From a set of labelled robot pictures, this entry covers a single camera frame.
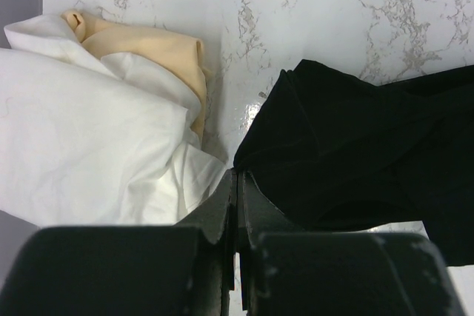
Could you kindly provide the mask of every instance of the clothing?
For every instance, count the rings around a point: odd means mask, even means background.
[[[207,88],[201,40],[154,27],[114,24],[77,10],[68,10],[62,17],[82,46],[97,59],[130,52],[160,64],[180,78],[201,102],[201,111],[191,128],[202,139]]]
[[[314,61],[282,71],[235,156],[307,229],[423,220],[474,263],[474,67],[381,87]]]
[[[0,209],[38,226],[170,224],[224,165],[190,126],[196,95],[132,53],[98,60],[60,16],[5,28],[0,50]]]

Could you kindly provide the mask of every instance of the black garment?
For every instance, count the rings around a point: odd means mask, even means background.
[[[306,229],[423,220],[449,265],[474,263],[474,66],[376,87],[302,61],[234,165]]]

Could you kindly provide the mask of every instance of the cream fabric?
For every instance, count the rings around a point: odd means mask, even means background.
[[[190,125],[188,86],[132,53],[98,60],[60,16],[5,27],[0,209],[38,226],[170,224],[212,192],[223,163]]]
[[[130,52],[160,64],[180,78],[201,102],[201,111],[191,129],[202,139],[207,88],[201,40],[154,27],[114,24],[77,10],[68,10],[62,17],[96,58]]]

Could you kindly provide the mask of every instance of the marble table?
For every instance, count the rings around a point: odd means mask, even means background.
[[[471,0],[44,0],[45,13],[71,7],[204,40],[204,149],[229,167],[279,71],[302,58],[374,84],[474,64]],[[453,273],[474,314],[474,273]]]

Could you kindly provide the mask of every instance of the beige cloth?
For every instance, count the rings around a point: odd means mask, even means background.
[[[180,78],[201,102],[201,112],[191,129],[202,139],[207,88],[201,40],[154,27],[115,24],[77,10],[66,11],[62,18],[82,46],[96,58],[131,52],[160,64]]]

